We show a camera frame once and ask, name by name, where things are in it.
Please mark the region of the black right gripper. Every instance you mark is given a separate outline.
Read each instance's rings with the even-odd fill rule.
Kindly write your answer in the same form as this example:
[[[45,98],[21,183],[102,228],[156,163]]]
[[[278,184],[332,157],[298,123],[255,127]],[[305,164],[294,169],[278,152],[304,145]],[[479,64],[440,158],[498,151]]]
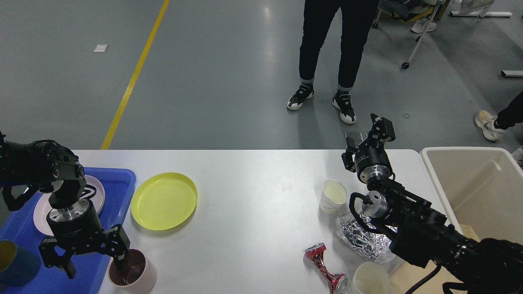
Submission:
[[[368,139],[355,146],[354,139],[346,136],[346,149],[342,153],[345,169],[356,172],[362,183],[368,183],[374,177],[390,178],[393,169],[384,145],[396,139],[393,123],[385,117],[371,113],[372,127]]]

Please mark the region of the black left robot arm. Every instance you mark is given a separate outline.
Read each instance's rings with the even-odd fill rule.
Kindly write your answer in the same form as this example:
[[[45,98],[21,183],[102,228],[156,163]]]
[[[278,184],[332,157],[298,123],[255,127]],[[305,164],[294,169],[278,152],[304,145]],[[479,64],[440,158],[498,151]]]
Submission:
[[[123,268],[130,240],[120,224],[103,229],[93,201],[82,197],[87,182],[78,156],[54,140],[22,145],[6,141],[5,135],[0,154],[2,198],[9,211],[21,209],[37,191],[51,194],[46,221],[52,236],[39,246],[46,267],[62,268],[72,279],[71,257],[97,252]]]

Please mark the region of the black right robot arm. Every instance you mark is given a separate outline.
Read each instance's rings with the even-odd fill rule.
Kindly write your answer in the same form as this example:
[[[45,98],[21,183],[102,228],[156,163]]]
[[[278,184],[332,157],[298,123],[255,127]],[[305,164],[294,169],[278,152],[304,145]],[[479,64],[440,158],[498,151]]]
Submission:
[[[444,267],[459,283],[446,282],[445,294],[453,290],[469,294],[521,294],[523,284],[522,245],[508,240],[467,238],[446,225],[447,217],[431,203],[407,191],[393,178],[385,143],[395,140],[390,120],[372,113],[372,128],[358,146],[346,136],[342,153],[345,169],[357,174],[368,193],[353,192],[349,210],[366,231],[391,240],[392,253],[411,265],[425,268],[436,264],[425,278],[415,283],[411,294]]]

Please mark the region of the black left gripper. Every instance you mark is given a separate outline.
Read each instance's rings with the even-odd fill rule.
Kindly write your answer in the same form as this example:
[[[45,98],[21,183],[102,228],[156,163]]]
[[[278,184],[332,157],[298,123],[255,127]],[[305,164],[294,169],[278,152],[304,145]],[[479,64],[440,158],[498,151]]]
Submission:
[[[47,268],[57,267],[74,279],[76,268],[71,257],[97,252],[112,257],[116,269],[123,269],[130,239],[120,224],[103,229],[90,199],[79,199],[68,208],[51,209],[47,223],[54,235],[44,238],[38,247]],[[56,246],[64,250],[62,255],[57,253]]]

